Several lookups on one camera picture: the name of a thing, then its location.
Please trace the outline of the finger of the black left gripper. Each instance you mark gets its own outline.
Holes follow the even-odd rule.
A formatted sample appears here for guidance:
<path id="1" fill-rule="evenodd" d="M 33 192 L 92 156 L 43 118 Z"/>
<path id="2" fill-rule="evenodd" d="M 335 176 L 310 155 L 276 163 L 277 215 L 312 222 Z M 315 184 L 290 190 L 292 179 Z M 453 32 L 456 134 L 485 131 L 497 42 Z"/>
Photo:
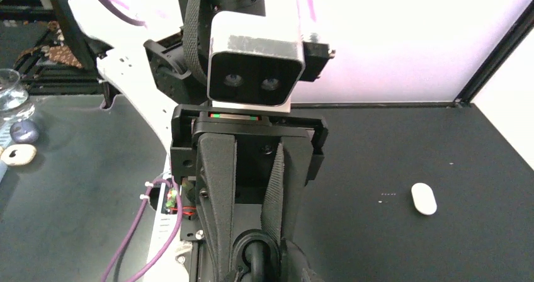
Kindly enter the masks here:
<path id="1" fill-rule="evenodd" d="M 313 146 L 304 137 L 282 137 L 276 148 L 260 220 L 278 247 L 293 239 L 312 155 Z"/>
<path id="2" fill-rule="evenodd" d="M 230 272 L 236 191 L 236 140 L 232 135 L 205 133 L 198 140 L 199 217 L 213 264 L 213 279 Z"/>

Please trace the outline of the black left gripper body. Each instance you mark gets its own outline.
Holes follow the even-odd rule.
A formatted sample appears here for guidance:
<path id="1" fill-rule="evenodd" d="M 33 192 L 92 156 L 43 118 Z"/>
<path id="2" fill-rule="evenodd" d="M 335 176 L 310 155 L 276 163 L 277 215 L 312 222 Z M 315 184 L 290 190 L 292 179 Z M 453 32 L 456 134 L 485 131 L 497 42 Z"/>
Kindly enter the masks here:
<path id="1" fill-rule="evenodd" d="M 235 202 L 263 202 L 275 152 L 282 137 L 305 137 L 313 147 L 306 180 L 315 179 L 328 136 L 325 119 L 258 110 L 236 110 L 181 104 L 171 118 L 171 172 L 182 179 L 196 176 L 196 153 L 201 135 L 233 135 L 237 141 Z"/>

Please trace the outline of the white earbud charging case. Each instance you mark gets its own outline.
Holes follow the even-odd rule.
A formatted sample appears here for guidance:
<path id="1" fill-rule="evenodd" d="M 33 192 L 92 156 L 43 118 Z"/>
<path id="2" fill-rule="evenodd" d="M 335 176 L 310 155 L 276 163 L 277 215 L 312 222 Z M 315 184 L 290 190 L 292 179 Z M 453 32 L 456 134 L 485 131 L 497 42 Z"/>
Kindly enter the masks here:
<path id="1" fill-rule="evenodd" d="M 415 209 L 422 215 L 434 215 L 437 211 L 437 202 L 430 186 L 425 183 L 416 183 L 411 187 L 411 196 Z"/>

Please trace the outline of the black earbud charging case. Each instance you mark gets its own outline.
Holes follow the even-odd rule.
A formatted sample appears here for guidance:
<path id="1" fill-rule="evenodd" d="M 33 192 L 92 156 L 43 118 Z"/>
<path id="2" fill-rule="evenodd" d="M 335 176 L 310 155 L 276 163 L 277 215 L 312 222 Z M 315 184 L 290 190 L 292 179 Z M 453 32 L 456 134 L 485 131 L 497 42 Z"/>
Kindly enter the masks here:
<path id="1" fill-rule="evenodd" d="M 324 281 L 297 244 L 287 239 L 277 244 L 258 229 L 237 237 L 230 261 L 223 281 Z"/>

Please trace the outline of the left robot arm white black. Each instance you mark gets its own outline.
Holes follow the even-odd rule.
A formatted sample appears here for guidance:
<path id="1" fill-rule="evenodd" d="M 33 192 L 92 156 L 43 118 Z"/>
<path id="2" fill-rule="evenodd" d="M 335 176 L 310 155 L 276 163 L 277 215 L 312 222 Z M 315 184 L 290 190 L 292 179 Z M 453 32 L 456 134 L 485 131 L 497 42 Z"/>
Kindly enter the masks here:
<path id="1" fill-rule="evenodd" d="M 314 0 L 291 0 L 281 16 L 264 0 L 179 0 L 183 24 L 162 40 L 149 38 L 155 14 L 130 0 L 52 3 L 80 63 L 168 150 L 160 183 L 174 227 L 132 280 L 177 243 L 191 281 L 320 281 L 293 233 L 328 131 L 290 113 L 296 84 L 336 55 Z"/>

